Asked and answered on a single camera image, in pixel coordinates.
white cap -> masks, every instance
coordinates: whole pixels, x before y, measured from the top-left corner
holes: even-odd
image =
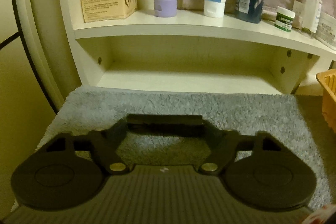
[[[278,6],[277,13],[280,13],[284,16],[295,18],[295,13],[291,10]]]
[[[204,0],[204,15],[207,17],[224,17],[225,3]]]

round pad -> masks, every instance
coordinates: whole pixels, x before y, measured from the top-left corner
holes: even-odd
[[[93,162],[56,151],[30,156],[14,171],[11,186],[19,204],[61,210],[92,198],[103,178]]]
[[[284,210],[307,204],[316,187],[313,171],[290,153],[264,151],[234,162],[224,174],[231,192],[249,205]]]

white label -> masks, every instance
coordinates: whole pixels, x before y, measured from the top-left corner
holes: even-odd
[[[275,21],[275,24],[278,25],[278,26],[280,26],[280,27],[283,27],[284,29],[287,29],[287,30],[291,30],[292,29],[292,25],[283,23],[283,22],[278,21],[278,20]]]
[[[326,18],[324,14],[321,13],[316,31],[316,39],[336,47],[336,19],[332,17],[330,17],[330,19]]]
[[[249,13],[250,0],[239,0],[238,10],[242,13]]]
[[[320,15],[321,15],[321,7],[322,7],[322,1],[321,0],[316,0],[316,8],[315,8],[315,16],[314,16],[314,20],[311,26],[311,32],[316,33],[317,30],[317,26],[319,24],[319,20],[320,20]]]
[[[295,13],[295,15],[301,15],[303,12],[303,9],[305,8],[305,5],[301,2],[298,2],[297,0],[294,0],[294,5],[292,11]]]

cardboard box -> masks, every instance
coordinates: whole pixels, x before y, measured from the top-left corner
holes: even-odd
[[[126,18],[137,9],[137,0],[81,0],[84,22]]]

gray bath mat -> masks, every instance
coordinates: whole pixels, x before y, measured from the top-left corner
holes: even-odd
[[[336,135],[321,115],[321,97],[260,94],[160,93],[82,86],[72,92],[39,147],[60,132],[75,135],[112,126],[128,113],[200,114],[243,135],[271,133],[318,178],[312,209],[335,201]],[[210,153],[201,140],[129,133],[117,150],[127,164],[200,164]]]

